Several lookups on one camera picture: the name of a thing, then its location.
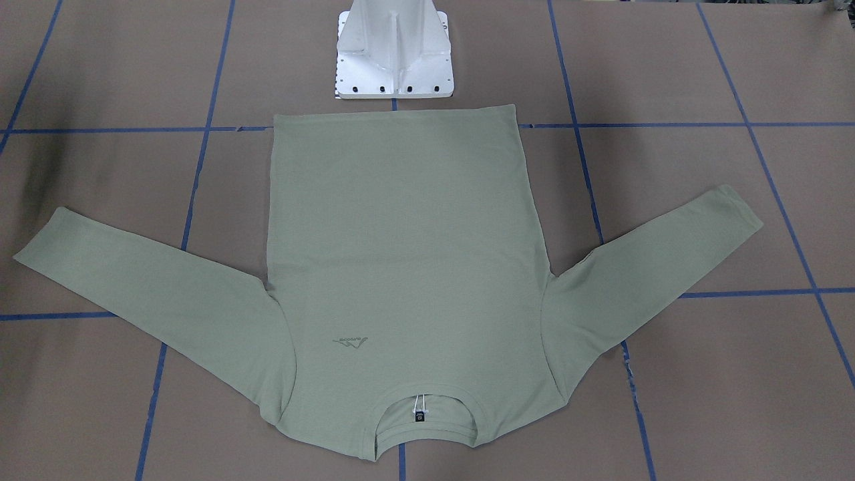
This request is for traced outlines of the olive green long-sleeve shirt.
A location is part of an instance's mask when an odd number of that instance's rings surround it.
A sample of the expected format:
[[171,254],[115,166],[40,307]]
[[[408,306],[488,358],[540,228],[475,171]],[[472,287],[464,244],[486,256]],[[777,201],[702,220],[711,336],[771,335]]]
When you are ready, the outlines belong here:
[[375,462],[564,408],[763,223],[728,185],[552,274],[515,106],[276,116],[267,280],[59,207],[15,261],[296,441]]

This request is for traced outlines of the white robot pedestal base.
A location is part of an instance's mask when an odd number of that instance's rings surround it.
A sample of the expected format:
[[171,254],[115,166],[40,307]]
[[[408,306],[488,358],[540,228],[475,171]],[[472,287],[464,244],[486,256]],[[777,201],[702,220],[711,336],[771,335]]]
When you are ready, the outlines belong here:
[[455,90],[448,16],[433,1],[354,1],[337,21],[339,100],[430,100]]

